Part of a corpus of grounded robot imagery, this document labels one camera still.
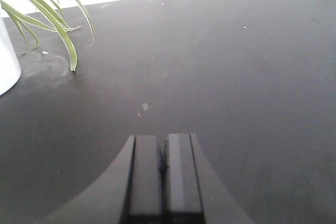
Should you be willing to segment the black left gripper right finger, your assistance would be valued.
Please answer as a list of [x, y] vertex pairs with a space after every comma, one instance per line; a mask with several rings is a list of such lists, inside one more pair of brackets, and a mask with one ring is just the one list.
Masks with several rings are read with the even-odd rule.
[[167, 223], [253, 223], [212, 168], [195, 134], [169, 134], [164, 154]]

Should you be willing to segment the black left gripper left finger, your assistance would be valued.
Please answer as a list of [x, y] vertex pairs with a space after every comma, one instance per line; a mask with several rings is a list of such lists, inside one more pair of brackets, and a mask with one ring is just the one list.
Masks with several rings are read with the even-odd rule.
[[161, 154], [154, 136], [129, 136], [84, 191], [37, 223], [161, 223]]

